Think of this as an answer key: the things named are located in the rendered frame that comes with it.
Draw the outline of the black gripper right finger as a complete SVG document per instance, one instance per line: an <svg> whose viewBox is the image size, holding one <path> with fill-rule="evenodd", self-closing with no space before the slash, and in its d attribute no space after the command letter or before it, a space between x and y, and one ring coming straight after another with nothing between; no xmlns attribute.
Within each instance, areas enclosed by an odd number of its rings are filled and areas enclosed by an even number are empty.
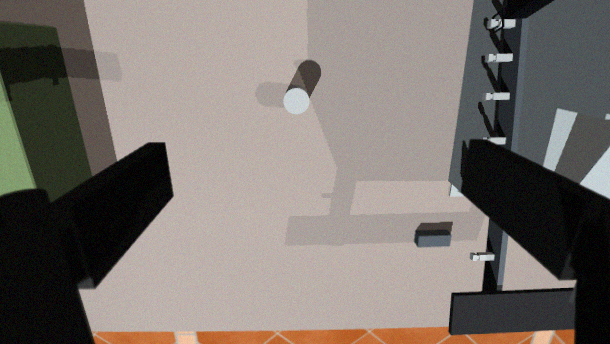
<svg viewBox="0 0 610 344"><path fill-rule="evenodd" d="M559 281L577 280L574 344L610 344L610 199L487 139L461 191Z"/></svg>

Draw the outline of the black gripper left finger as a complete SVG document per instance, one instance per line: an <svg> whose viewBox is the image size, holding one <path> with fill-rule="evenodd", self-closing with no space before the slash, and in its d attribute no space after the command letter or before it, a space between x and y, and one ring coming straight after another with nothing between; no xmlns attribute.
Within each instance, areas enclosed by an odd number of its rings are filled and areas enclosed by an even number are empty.
<svg viewBox="0 0 610 344"><path fill-rule="evenodd" d="M50 203L0 196L0 344L95 344L78 289L96 289L174 197L148 142Z"/></svg>

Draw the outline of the grey metal cylinder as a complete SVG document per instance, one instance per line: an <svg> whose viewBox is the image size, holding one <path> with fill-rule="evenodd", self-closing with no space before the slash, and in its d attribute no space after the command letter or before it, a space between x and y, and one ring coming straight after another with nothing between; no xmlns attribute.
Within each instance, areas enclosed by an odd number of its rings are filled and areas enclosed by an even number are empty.
<svg viewBox="0 0 610 344"><path fill-rule="evenodd" d="M283 102L288 112L301 114L309 106L308 92L303 86L293 85L287 89Z"/></svg>

